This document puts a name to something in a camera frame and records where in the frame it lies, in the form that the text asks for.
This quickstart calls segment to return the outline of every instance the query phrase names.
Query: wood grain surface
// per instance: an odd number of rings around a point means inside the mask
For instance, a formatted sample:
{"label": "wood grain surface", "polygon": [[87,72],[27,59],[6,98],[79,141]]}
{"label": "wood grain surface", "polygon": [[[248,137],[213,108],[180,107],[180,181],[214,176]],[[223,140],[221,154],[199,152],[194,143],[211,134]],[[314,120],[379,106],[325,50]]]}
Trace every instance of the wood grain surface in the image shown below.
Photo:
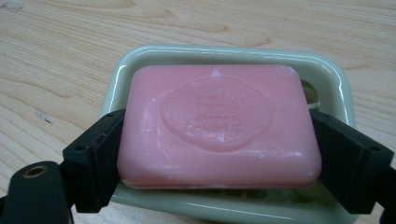
{"label": "wood grain surface", "polygon": [[[0,196],[97,119],[112,70],[142,44],[296,49],[345,71],[357,129],[396,148],[396,1],[0,1]],[[357,223],[377,223],[382,208]],[[206,223],[111,203],[77,223]]]}

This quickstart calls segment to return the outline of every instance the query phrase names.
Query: soap bar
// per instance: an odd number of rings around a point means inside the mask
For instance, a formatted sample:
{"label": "soap bar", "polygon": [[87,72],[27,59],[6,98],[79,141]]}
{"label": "soap bar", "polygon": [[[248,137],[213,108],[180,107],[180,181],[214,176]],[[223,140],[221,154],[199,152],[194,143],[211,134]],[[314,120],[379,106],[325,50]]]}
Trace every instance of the soap bar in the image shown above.
{"label": "soap bar", "polygon": [[150,65],[132,80],[118,170],[135,189],[315,184],[318,143],[285,65]]}

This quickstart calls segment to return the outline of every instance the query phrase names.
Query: table surface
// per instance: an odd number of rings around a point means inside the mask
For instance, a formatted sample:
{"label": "table surface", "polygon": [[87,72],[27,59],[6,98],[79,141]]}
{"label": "table surface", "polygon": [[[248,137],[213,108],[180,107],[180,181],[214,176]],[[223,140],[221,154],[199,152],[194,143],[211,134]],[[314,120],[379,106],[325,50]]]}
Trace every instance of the table surface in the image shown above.
{"label": "table surface", "polygon": [[[357,129],[396,146],[396,2],[0,1],[0,196],[98,119],[112,70],[150,43],[307,50],[349,78]],[[376,223],[377,205],[358,223]],[[77,223],[206,223],[111,203]]]}

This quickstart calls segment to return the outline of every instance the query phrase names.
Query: embossed logo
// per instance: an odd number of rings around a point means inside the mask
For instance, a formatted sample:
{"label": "embossed logo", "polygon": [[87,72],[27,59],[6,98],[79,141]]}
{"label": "embossed logo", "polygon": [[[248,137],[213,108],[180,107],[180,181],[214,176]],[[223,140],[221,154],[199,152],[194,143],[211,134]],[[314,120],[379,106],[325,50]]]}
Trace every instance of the embossed logo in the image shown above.
{"label": "embossed logo", "polygon": [[263,132],[271,103],[243,81],[224,77],[188,83],[163,101],[163,121],[181,138],[209,151],[230,152]]}

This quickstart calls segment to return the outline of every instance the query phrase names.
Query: soap dish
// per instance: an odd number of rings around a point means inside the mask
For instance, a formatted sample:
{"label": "soap dish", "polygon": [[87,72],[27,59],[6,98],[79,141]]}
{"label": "soap dish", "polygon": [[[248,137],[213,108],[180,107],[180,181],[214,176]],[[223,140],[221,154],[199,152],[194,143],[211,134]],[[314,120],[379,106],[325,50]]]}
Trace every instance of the soap dish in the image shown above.
{"label": "soap dish", "polygon": [[[354,127],[349,82],[329,59],[310,52],[206,46],[146,45],[130,50],[117,64],[101,117],[125,108],[134,73],[154,64],[285,64],[300,76],[310,109]],[[139,190],[122,183],[112,201],[227,223],[353,223],[318,182],[310,189]]]}

